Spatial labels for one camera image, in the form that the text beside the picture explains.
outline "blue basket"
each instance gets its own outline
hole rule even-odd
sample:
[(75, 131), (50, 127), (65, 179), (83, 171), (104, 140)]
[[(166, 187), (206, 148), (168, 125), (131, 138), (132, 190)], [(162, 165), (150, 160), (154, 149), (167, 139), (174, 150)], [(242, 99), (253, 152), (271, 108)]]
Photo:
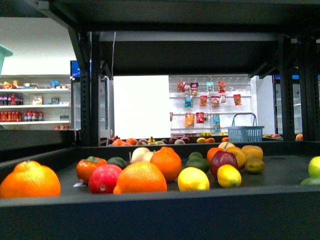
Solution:
[[(237, 115), (253, 115), (253, 126), (235, 126)], [(261, 142), (264, 126), (257, 126), (257, 117), (254, 113), (237, 113), (232, 125), (228, 127), (228, 136), (231, 143)]]

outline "white wall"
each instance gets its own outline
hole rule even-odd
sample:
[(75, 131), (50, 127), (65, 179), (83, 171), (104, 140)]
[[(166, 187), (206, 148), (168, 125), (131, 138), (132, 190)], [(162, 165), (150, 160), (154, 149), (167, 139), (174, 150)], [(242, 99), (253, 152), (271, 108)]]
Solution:
[(50, 18), (0, 17), (0, 44), (13, 51), (1, 75), (68, 75), (76, 59), (68, 30)]
[(275, 133), (274, 91), (272, 76), (259, 79), (255, 76), (258, 125), (264, 126), (263, 134)]

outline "green lime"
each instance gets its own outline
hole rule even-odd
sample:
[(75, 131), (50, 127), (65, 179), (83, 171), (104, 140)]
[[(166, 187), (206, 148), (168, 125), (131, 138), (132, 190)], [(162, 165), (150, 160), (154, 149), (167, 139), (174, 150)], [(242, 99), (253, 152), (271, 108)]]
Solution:
[(127, 166), (126, 161), (123, 160), (121, 157), (118, 157), (118, 156), (114, 156), (114, 157), (110, 158), (107, 161), (107, 163), (108, 164), (117, 165), (122, 170), (125, 169), (125, 167)]
[(197, 158), (201, 158), (201, 159), (204, 158), (204, 156), (202, 156), (202, 154), (201, 154), (200, 152), (198, 152), (198, 151), (192, 152), (192, 153), (189, 155), (188, 160), (190, 160), (190, 159), (193, 158), (193, 157), (197, 157)]
[(320, 184), (320, 177), (308, 177), (305, 180), (303, 180), (300, 185), (305, 186), (305, 185), (317, 185)]
[(185, 164), (186, 168), (193, 167), (196, 169), (201, 170), (205, 174), (209, 171), (210, 165), (206, 159), (200, 158), (200, 157), (194, 157), (190, 160), (188, 160)]

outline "blue package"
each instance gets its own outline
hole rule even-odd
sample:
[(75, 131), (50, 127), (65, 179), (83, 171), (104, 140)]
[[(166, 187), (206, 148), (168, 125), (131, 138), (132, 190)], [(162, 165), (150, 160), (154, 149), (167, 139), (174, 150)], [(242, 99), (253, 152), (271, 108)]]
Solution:
[(185, 108), (193, 108), (194, 107), (194, 100), (192, 99), (192, 96), (187, 96), (185, 98), (184, 107)]

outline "lime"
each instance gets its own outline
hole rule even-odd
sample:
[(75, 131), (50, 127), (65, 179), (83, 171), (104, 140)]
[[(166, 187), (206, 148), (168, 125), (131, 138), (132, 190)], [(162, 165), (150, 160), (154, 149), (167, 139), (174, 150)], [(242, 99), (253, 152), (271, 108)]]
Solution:
[(208, 161), (206, 159), (200, 158), (200, 157), (192, 157), (191, 159), (189, 159), (186, 164), (185, 164), (186, 168), (189, 167), (194, 167), (196, 169), (200, 169), (201, 171), (203, 171), (205, 174), (209, 171), (210, 169), (210, 165), (208, 163)]
[(223, 188), (237, 188), (241, 184), (241, 174), (229, 164), (219, 167), (217, 172), (218, 183)]
[(117, 165), (122, 170), (127, 166), (126, 161), (119, 156), (114, 156), (107, 161), (108, 164)]
[(305, 185), (317, 185), (320, 184), (320, 177), (308, 177), (305, 180), (303, 180), (300, 185), (305, 186)]
[(187, 167), (178, 176), (178, 187), (180, 191), (209, 190), (210, 183), (203, 171)]
[(194, 157), (201, 158), (201, 159), (204, 158), (204, 156), (202, 156), (202, 154), (200, 152), (194, 151), (189, 155), (188, 160), (190, 160), (191, 158), (194, 158)]
[(311, 159), (308, 172), (311, 178), (320, 177), (320, 156), (315, 156)]

